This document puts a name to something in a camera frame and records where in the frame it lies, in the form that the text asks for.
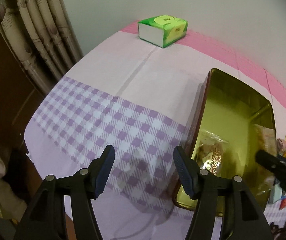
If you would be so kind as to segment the red orange snack packet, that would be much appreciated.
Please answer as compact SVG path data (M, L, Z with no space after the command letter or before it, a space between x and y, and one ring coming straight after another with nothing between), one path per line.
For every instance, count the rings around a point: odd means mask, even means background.
M279 206L279 210L282 210L286 208L286 193L282 195L281 197L281 203L280 203L280 206Z

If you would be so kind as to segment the green tissue pack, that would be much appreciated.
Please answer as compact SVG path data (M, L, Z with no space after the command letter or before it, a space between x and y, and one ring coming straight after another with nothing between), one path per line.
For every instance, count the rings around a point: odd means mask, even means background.
M186 36L188 22L170 15L146 18L137 23L138 37L160 48L166 48Z

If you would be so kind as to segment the beige pleated curtain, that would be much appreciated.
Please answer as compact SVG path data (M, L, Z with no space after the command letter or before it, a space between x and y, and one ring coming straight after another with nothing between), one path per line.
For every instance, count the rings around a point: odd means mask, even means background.
M61 0L0 0L0 33L44 94L82 58Z

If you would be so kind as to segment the maroon gold toffee tin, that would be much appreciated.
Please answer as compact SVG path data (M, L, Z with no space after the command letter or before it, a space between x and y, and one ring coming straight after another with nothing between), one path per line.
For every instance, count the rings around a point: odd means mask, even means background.
M265 209L274 177L255 161L255 155L260 149L276 155L272 104L246 83L217 68L208 73L196 102L183 146L186 155L195 161L202 130L228 141L219 177L241 176Z

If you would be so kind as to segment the clear fried snack bag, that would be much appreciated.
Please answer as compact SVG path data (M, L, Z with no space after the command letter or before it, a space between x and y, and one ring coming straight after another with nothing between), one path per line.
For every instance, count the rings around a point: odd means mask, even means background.
M195 161L200 169L205 169L215 176L221 175L223 155L229 148L229 142L209 131L199 133Z

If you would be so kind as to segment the pink patterned candy box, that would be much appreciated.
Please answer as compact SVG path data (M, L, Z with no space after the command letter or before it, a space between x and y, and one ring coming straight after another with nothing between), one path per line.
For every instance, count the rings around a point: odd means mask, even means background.
M286 152L286 140L278 138L276 140L278 152Z

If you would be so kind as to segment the pink purple checked tablecloth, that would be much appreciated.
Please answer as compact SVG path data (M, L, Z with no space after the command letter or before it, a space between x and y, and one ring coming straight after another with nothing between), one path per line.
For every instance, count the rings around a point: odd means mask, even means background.
M171 200L173 148L187 134L208 72L240 79L273 106L286 136L286 89L238 51L193 31L167 48L138 38L132 23L85 55L51 90L25 129L38 174L67 177L99 157L116 157L92 205L104 239L184 239L192 213Z

